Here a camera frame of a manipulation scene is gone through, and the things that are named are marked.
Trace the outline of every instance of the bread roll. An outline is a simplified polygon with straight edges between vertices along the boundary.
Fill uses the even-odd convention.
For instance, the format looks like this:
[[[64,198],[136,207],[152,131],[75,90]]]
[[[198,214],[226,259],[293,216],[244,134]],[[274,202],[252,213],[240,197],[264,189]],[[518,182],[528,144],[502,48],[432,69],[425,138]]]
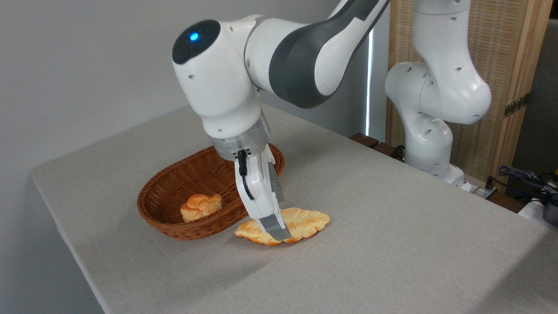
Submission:
[[[208,197],[203,194],[192,195],[180,208],[184,222],[190,222],[210,215],[221,209],[221,195]]]
[[[319,211],[301,210],[292,207],[281,211],[285,224],[291,233],[291,238],[284,240],[295,243],[302,238],[310,238],[329,223],[329,216]],[[264,234],[255,220],[247,221],[234,232],[236,236],[243,237],[258,244],[277,245],[283,241],[275,240],[270,234]]]

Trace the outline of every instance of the wicker basket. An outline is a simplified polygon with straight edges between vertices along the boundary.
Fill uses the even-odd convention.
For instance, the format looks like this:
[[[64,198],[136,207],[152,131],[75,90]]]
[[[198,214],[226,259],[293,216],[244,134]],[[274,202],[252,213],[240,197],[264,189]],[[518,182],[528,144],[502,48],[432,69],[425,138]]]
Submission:
[[[270,144],[275,171],[281,175],[285,158]],[[180,207],[194,194],[219,194],[223,209],[185,223]],[[234,177],[234,162],[221,158],[209,147],[158,172],[138,195],[140,215],[169,237],[195,240],[219,233],[248,216]]]

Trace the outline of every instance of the wooden panel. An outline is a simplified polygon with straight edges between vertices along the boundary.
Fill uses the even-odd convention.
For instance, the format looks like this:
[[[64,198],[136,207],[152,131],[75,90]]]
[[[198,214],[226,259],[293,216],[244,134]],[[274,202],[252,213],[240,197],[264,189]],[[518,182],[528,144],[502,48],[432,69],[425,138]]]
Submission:
[[[513,74],[514,91],[508,97],[508,99],[511,99],[510,103],[531,90],[538,56],[541,53],[542,41],[548,24],[548,19],[544,17],[548,15],[551,6],[552,0],[542,0],[534,3],[529,8],[531,11],[527,14],[528,19],[526,19],[519,44],[520,51],[523,54],[516,56],[516,65],[518,66]],[[491,175],[497,176],[498,168],[501,165],[512,164],[524,115],[525,108],[503,119]]]
[[[504,120],[505,107],[531,89],[551,0],[472,0],[469,51],[480,76],[489,84],[492,103],[474,125],[449,123],[454,144],[451,162],[472,177],[485,179],[496,164],[511,160],[524,110]],[[412,0],[392,1],[389,67],[422,61],[412,47]],[[388,101],[386,141],[404,144],[396,108]]]

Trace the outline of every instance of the cable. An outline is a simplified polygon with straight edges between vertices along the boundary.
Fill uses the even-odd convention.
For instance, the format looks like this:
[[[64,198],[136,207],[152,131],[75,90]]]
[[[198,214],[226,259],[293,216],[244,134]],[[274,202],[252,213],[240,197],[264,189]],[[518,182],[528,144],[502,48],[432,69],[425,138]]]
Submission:
[[[522,190],[518,190],[518,189],[512,188],[512,187],[510,187],[509,185],[507,185],[507,184],[505,184],[505,183],[503,183],[503,182],[501,182],[501,181],[499,181],[499,180],[496,180],[495,177],[493,177],[493,176],[489,176],[489,177],[488,177],[487,183],[488,183],[489,180],[492,180],[492,181],[494,181],[494,182],[496,182],[496,183],[498,183],[498,184],[500,184],[500,185],[502,185],[502,186],[504,186],[504,187],[506,187],[506,188],[509,188],[510,190],[512,190],[512,191],[514,191],[514,192],[516,192],[516,193],[524,194],[524,195],[527,195],[527,196],[531,196],[531,197],[533,197],[533,198],[538,198],[538,199],[540,199],[540,200],[542,200],[542,201],[550,202],[550,203],[552,203],[552,204],[558,206],[558,201],[556,201],[556,200],[553,199],[552,197],[547,197],[547,196],[546,196],[546,195],[550,195],[550,193],[549,193],[548,191],[545,191],[546,193],[541,192],[540,194],[537,194],[537,193],[532,193],[532,192],[522,191]]]

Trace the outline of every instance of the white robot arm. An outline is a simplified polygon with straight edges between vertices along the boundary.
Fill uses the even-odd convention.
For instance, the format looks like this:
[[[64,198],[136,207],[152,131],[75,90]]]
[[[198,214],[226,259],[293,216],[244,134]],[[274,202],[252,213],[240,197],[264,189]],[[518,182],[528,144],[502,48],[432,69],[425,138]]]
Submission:
[[[470,0],[415,0],[413,44],[426,64],[396,64],[386,79],[405,129],[405,163],[466,190],[463,172],[450,164],[444,121],[473,124],[491,99],[469,56],[469,8]]]
[[[302,108],[326,101],[387,3],[341,0],[327,20],[309,25],[263,16],[206,20],[188,27],[172,48],[186,98],[219,155],[235,162],[248,214],[276,240],[291,235],[278,206],[281,187],[259,93]]]

